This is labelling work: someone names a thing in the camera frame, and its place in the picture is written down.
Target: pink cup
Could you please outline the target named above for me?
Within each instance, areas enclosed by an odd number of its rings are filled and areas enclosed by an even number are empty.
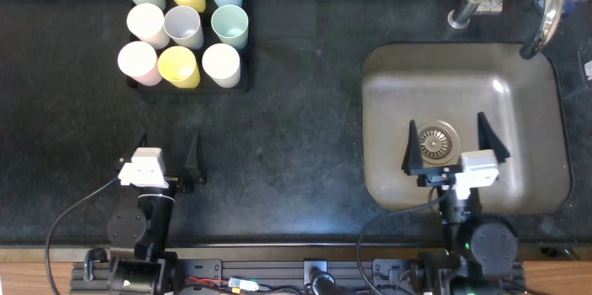
[[[163,79],[158,73],[157,63],[156,51],[146,42],[128,43],[117,56],[119,69],[145,86],[154,86]]]

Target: faucet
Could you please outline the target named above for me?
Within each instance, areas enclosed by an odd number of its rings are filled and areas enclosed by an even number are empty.
[[[462,0],[459,7],[448,14],[449,24],[456,29],[466,28],[469,24],[470,17],[484,4],[484,1]],[[498,0],[495,5],[498,6],[500,2],[501,0]],[[557,27],[559,27],[562,11],[563,0],[545,0],[543,19],[540,27],[529,41],[525,42],[520,48],[520,56],[522,58],[530,59],[534,57],[547,45],[557,30]]]

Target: sink drain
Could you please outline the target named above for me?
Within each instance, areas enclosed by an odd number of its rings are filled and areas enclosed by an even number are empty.
[[[441,120],[420,126],[418,136],[422,157],[426,162],[437,165],[446,163],[459,150],[456,131]]]

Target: sink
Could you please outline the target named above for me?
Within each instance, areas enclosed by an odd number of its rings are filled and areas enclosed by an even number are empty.
[[[426,203],[429,189],[401,170],[409,121],[418,127],[424,166],[457,164],[478,150],[477,113],[510,151],[499,179],[479,189],[491,213],[552,212],[572,185],[555,73],[519,44],[390,44],[364,62],[366,188],[388,209]]]

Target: wooden surface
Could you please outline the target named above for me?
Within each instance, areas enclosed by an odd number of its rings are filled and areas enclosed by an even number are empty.
[[[52,264],[55,282],[68,294],[72,263]],[[549,295],[592,295],[592,262],[526,262],[531,290]],[[0,263],[3,295],[51,295],[43,263]]]

